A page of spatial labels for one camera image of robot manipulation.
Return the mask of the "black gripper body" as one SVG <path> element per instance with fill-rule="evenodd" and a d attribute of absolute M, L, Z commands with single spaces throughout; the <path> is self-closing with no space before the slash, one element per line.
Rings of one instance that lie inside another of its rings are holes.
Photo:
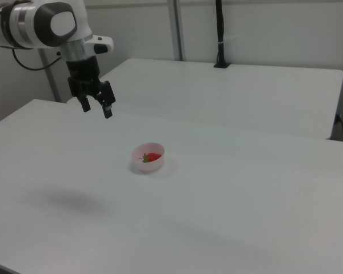
<path fill-rule="evenodd" d="M 66 62 L 70 76 L 68 83 L 73 97 L 84 100 L 88 95 L 102 102 L 100 69 L 96 56 L 82 61 Z"/>

